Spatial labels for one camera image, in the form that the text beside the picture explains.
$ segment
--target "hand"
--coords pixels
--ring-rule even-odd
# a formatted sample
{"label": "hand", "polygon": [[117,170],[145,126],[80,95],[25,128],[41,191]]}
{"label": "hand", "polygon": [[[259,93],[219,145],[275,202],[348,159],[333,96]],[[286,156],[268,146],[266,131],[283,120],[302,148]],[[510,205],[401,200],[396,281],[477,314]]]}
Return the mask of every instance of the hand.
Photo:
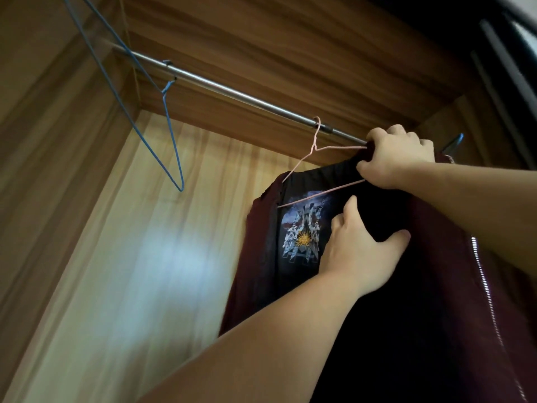
{"label": "hand", "polygon": [[370,162],[360,161],[356,169],[364,179],[384,189],[399,188],[401,175],[423,162],[434,162],[434,147],[430,140],[420,140],[416,133],[407,133],[403,126],[388,130],[374,128],[366,137],[375,142]]}
{"label": "hand", "polygon": [[361,297],[388,281],[409,241],[410,233],[400,230],[386,242],[375,242],[362,222],[356,196],[351,196],[343,213],[332,219],[332,235],[321,257],[319,274],[340,275],[344,282],[356,285]]}

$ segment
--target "zipper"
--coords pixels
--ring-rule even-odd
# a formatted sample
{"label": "zipper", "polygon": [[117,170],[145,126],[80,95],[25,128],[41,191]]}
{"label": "zipper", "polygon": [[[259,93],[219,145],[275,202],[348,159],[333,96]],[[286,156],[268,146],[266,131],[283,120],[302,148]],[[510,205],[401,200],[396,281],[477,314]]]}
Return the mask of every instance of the zipper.
{"label": "zipper", "polygon": [[[444,154],[444,155],[449,159],[449,162],[451,162],[452,164],[455,164],[455,161],[450,155],[447,155],[447,154]],[[474,236],[471,236],[471,238],[472,238],[472,250],[474,252],[474,258],[477,264],[477,268],[479,269],[481,284],[483,285],[483,289],[485,290],[485,295],[487,296],[487,303],[489,305],[490,318],[492,318],[493,320],[493,326],[494,326],[494,332],[496,333],[496,338],[498,339],[498,342],[500,343],[500,346],[503,352],[505,353],[507,361],[509,362],[509,367],[511,369],[511,373],[513,375],[513,379],[517,386],[520,397],[522,398],[522,400],[528,403],[528,400],[526,399],[526,394],[524,393],[524,389],[522,388],[522,385],[518,381],[517,374],[514,372],[513,364],[511,363],[511,359],[509,358],[509,354],[507,353],[507,349],[505,348],[503,338],[501,337],[500,328],[498,327],[498,321],[496,320],[496,312],[494,311],[493,297],[490,291],[489,283],[485,276],[485,272],[483,270],[483,266],[481,265],[481,260],[479,259],[477,239]]]}

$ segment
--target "graphic print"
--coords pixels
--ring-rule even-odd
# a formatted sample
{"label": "graphic print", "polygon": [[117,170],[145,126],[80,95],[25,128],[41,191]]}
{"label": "graphic print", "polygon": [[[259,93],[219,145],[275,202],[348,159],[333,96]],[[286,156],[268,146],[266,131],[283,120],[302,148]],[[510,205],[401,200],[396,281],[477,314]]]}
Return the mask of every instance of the graphic print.
{"label": "graphic print", "polygon": [[[304,196],[318,192],[320,191],[310,191]],[[321,215],[328,202],[327,197],[318,196],[293,205],[285,213],[281,221],[285,232],[283,258],[288,258],[291,263],[300,260],[303,264],[319,261],[319,231],[323,223]]]}

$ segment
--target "clothing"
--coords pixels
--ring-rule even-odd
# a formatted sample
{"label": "clothing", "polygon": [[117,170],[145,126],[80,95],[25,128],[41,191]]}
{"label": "clothing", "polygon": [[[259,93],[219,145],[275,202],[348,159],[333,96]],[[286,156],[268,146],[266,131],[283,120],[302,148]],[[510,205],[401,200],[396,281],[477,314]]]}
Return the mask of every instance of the clothing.
{"label": "clothing", "polygon": [[537,352],[521,315],[487,279],[504,350],[472,238],[428,204],[365,182],[277,209],[360,179],[355,165],[371,155],[361,150],[285,183],[280,175],[254,201],[221,333],[317,274],[330,222],[356,195],[375,240],[400,229],[412,239],[386,285],[349,312],[312,401],[523,402],[517,382],[528,401],[537,399]]}

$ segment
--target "metal rod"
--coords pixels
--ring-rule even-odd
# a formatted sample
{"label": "metal rod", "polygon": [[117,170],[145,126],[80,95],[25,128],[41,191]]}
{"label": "metal rod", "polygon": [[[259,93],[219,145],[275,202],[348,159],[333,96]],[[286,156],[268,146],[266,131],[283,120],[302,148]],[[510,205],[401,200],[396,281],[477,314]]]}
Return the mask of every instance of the metal rod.
{"label": "metal rod", "polygon": [[[112,44],[112,48],[122,53],[123,55],[126,54],[126,51],[122,46],[119,46],[117,44]],[[159,68],[160,70],[163,70],[164,72],[167,72],[168,74],[171,74],[173,76],[176,76],[178,79],[186,80],[187,82],[190,82],[194,85],[203,87],[205,89],[211,90],[218,94],[223,94],[224,96],[227,96],[229,98],[238,100],[240,102],[246,103],[247,105],[254,106],[257,108],[260,108],[262,110],[265,110],[267,112],[270,112],[272,114],[276,114],[278,116],[284,117],[286,119],[295,121],[297,123],[303,124],[305,126],[309,126],[312,128],[317,128],[317,122],[314,119],[310,119],[308,117],[304,117],[300,114],[291,112],[289,110],[285,110],[282,107],[273,105],[271,103],[268,103],[264,100],[257,99],[253,96],[250,96],[249,94],[245,94],[242,92],[239,92],[238,90],[235,90],[231,87],[224,86],[220,83],[217,83],[215,81],[206,79],[202,76],[198,76],[197,74],[193,74],[191,72],[185,71],[183,69],[180,69],[178,67],[174,67],[171,62],[163,62],[160,60],[153,59],[147,55],[144,55],[143,53],[138,53],[132,51],[132,54],[138,59],[140,62],[148,63],[154,67]],[[366,141],[359,139],[358,137],[354,137],[351,134],[347,134],[345,132],[342,132],[341,130],[338,130],[336,128],[330,127],[326,124],[321,124],[320,131],[326,133],[326,134],[334,134],[340,137],[343,137],[345,139],[357,142],[358,144],[365,146]]]}

